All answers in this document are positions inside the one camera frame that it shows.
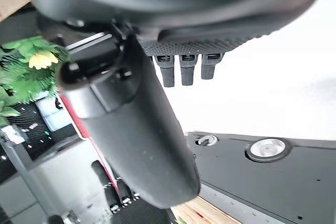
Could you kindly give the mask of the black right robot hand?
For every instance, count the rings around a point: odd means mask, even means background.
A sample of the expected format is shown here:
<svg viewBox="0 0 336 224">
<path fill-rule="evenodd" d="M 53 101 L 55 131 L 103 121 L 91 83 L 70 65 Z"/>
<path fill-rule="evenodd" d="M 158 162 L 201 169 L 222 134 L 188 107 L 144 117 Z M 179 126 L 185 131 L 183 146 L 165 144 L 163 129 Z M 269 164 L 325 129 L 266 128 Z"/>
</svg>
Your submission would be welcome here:
<svg viewBox="0 0 336 224">
<path fill-rule="evenodd" d="M 201 182 L 154 69 L 173 85 L 174 56 L 204 79 L 224 54 L 271 34 L 315 0 L 32 0 L 42 35 L 61 35 L 71 60 L 57 82 L 112 167 L 147 202 L 170 208 Z"/>
</svg>

